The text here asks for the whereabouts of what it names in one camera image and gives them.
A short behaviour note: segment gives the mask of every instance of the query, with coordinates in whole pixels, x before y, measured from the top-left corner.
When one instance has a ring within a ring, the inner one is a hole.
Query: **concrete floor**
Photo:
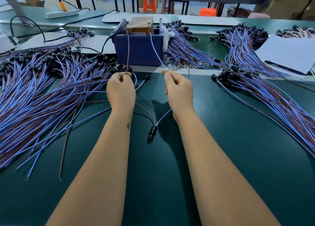
[[[77,6],[76,1],[75,0],[65,0],[75,6]],[[92,5],[92,1],[91,0],[80,0],[81,1],[81,5],[83,8],[90,8],[93,9],[93,5]],[[112,9],[115,8],[115,2],[114,0],[104,0],[104,1],[97,1],[94,0],[95,2],[95,6],[96,9],[104,9],[106,11],[110,11]],[[118,2],[118,9],[120,11],[123,11],[123,1],[122,0],[117,0]],[[5,0],[0,0],[0,5],[5,3]],[[74,9],[73,6],[69,5],[68,3],[64,3],[67,9]],[[159,3],[159,8],[157,10],[157,13],[161,12],[162,9],[162,4],[163,2],[161,1]],[[131,0],[125,0],[125,6],[126,6],[126,12],[132,13],[132,3]],[[191,14],[195,14],[198,15],[200,12],[201,8],[206,8],[208,6],[208,3],[206,2],[196,2],[196,1],[191,1],[189,3],[189,8],[188,8],[188,15]],[[223,10],[223,14],[222,16],[225,17],[226,16],[226,12],[227,9],[229,7],[234,7],[236,5],[234,4],[226,4]],[[59,6],[59,2],[58,0],[45,0],[45,7],[51,10],[60,10],[60,6]],[[241,8],[245,8],[245,9],[251,9],[253,10],[255,5],[248,5],[248,4],[241,4],[240,6]],[[181,14],[181,10],[182,10],[182,3],[177,2],[175,3],[175,14]]]

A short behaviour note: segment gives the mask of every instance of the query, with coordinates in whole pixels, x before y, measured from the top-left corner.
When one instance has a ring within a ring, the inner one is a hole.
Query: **navy blue bin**
[[[112,41],[115,45],[118,62],[124,65],[127,64],[128,58],[128,38],[126,34],[126,20],[123,19],[117,28],[110,34],[114,35],[117,32],[125,32],[117,34],[112,37]],[[160,19],[160,28],[154,29],[152,35],[152,41],[154,48],[163,60],[163,24]],[[160,66],[161,63],[156,56],[151,44],[151,38],[148,34],[129,34],[129,65],[139,66]]]

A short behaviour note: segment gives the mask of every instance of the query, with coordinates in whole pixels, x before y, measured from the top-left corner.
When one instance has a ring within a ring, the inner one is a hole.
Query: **orange stool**
[[[210,16],[215,17],[216,16],[216,9],[209,9],[209,8],[201,8],[199,16]]]
[[[156,0],[150,0],[151,4],[149,3],[149,0],[143,0],[143,12],[147,13],[148,10],[152,11],[152,13],[157,12],[157,6],[156,6]]]

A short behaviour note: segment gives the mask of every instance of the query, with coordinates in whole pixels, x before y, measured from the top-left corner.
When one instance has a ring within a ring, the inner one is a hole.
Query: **background table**
[[[29,8],[31,9],[25,8],[25,12],[32,10],[33,16],[29,17],[44,21],[38,12],[42,10]],[[0,19],[3,23],[10,20],[10,13],[0,13]],[[78,24],[94,26],[96,31],[104,34],[115,26],[103,24],[100,20],[101,18]],[[269,33],[291,28],[294,24],[315,27],[314,22],[262,19],[245,21],[247,25],[263,27]],[[221,28],[190,26],[190,30],[199,32]],[[194,45],[196,48],[219,58],[228,53],[228,49],[220,43],[208,42],[209,35],[195,35],[201,38]],[[138,79],[142,79],[145,74],[136,73]],[[169,109],[164,92],[164,77],[158,73],[150,75],[151,79],[137,92],[136,101],[159,119]],[[210,76],[193,75],[189,79],[193,84],[197,114],[279,222],[282,225],[314,225],[314,159],[276,124],[225,93],[212,82]],[[286,81],[273,83],[315,116],[315,93]],[[267,111],[257,100],[242,93],[237,95]],[[101,94],[96,94],[92,99],[102,97]],[[107,106],[109,103],[87,104],[77,121]],[[15,172],[12,172],[12,166],[0,173],[0,224],[45,224],[91,152],[109,114],[110,111],[105,112],[72,130],[62,181],[59,180],[58,173],[65,136],[56,140],[42,154],[28,181],[26,175],[30,164]],[[147,113],[135,106],[122,225],[201,225],[176,122],[171,114],[166,117],[159,125],[153,143],[147,144],[151,126]]]

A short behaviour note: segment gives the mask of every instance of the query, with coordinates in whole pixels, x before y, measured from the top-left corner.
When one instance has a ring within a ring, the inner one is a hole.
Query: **black pen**
[[[274,63],[274,62],[271,62],[271,61],[268,61],[268,60],[265,60],[265,63],[270,64],[270,65],[275,66],[275,67],[282,68],[282,69],[287,70],[287,71],[292,72],[292,73],[297,73],[297,74],[304,75],[304,76],[306,75],[306,74],[304,74],[304,73],[302,73],[300,71],[291,69],[289,67],[282,66],[280,64],[277,64],[277,63]]]

